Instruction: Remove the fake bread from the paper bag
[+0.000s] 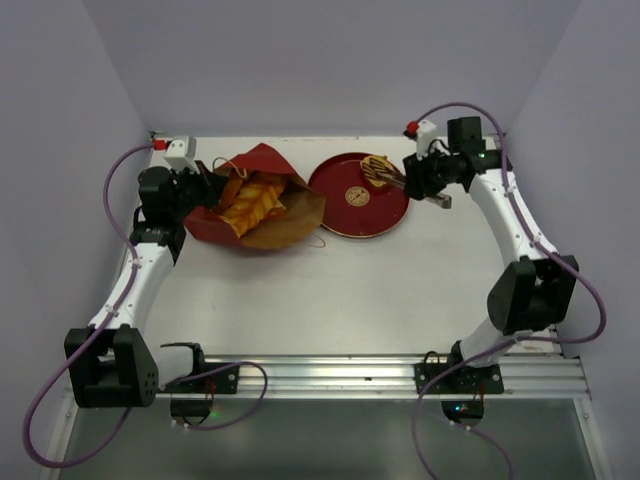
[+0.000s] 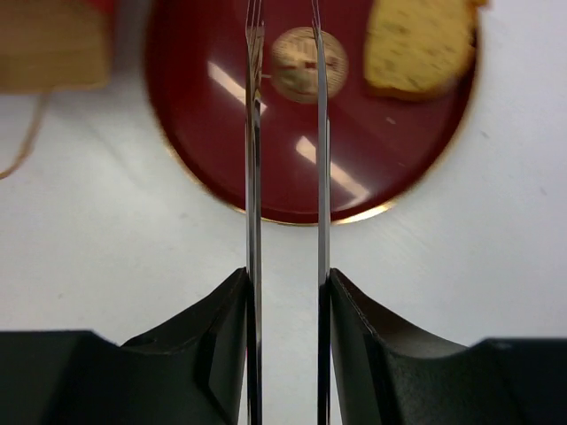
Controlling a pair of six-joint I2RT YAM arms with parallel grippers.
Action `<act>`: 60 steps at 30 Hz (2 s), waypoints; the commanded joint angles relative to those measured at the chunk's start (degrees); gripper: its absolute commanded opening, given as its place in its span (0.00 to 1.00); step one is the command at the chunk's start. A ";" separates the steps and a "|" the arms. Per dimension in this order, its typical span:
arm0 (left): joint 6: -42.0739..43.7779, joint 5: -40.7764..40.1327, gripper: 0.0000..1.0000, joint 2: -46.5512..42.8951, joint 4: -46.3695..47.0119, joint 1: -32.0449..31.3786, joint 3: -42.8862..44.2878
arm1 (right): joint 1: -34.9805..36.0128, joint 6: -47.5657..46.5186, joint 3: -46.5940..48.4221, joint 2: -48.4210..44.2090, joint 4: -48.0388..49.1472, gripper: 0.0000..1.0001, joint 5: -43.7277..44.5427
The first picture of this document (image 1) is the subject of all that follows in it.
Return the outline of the long twisted glazed bread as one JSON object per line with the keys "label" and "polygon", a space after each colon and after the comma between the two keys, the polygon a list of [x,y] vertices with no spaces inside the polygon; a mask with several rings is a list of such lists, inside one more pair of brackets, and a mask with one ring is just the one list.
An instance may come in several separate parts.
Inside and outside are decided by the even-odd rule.
{"label": "long twisted glazed bread", "polygon": [[266,172],[232,171],[214,212],[238,237],[261,222],[283,215],[285,205],[280,196],[287,188],[286,175]]}

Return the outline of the red paper bag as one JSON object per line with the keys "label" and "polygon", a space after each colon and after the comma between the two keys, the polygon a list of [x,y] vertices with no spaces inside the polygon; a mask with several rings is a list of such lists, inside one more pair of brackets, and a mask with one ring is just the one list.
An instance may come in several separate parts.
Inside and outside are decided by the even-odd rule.
{"label": "red paper bag", "polygon": [[213,172],[227,180],[220,202],[198,207],[185,220],[197,240],[278,250],[302,243],[320,227],[326,197],[313,190],[275,148],[260,143]]}

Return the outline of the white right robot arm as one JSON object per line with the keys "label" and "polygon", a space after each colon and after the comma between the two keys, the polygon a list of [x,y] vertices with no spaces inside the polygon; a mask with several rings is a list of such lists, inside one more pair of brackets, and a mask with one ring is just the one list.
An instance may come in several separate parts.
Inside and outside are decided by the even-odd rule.
{"label": "white right robot arm", "polygon": [[521,342],[552,342],[545,330],[568,312],[579,266],[561,255],[539,230],[520,195],[501,143],[490,147],[479,117],[447,123],[444,147],[427,119],[410,122],[404,132],[416,145],[404,164],[404,191],[414,200],[439,202],[450,185],[460,185],[479,207],[497,242],[504,270],[488,293],[486,317],[449,354],[445,379],[451,389],[468,392],[488,368]]}

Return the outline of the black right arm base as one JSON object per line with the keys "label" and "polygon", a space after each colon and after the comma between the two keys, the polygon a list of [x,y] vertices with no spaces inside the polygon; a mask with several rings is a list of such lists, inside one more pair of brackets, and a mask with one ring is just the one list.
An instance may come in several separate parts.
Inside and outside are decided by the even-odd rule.
{"label": "black right arm base", "polygon": [[[459,346],[455,345],[446,355],[427,352],[423,359],[413,364],[416,392],[436,376],[462,361]],[[463,366],[429,387],[427,395],[462,395],[461,400],[442,400],[442,412],[449,421],[465,427],[478,426],[485,414],[485,396],[505,392],[498,365],[488,367]]]}

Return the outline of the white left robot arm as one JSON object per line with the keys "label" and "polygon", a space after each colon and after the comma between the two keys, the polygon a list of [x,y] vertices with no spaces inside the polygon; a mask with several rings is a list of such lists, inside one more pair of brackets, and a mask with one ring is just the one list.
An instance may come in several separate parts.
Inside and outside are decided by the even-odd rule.
{"label": "white left robot arm", "polygon": [[141,204],[134,213],[122,272],[101,312],[64,340],[69,374],[81,408],[148,407],[171,382],[185,392],[208,379],[200,346],[174,342],[150,348],[143,333],[160,287],[183,248],[185,219],[218,205],[228,178],[202,162],[181,171],[150,167],[138,176]]}

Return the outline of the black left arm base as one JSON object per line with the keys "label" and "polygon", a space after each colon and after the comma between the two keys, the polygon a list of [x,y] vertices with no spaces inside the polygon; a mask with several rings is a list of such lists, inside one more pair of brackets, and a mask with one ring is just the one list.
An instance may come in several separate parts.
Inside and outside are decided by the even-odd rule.
{"label": "black left arm base", "polygon": [[218,397],[237,393],[240,367],[231,363],[205,363],[206,377],[172,382],[162,392],[170,396],[170,415],[186,428],[202,426],[214,414]]}

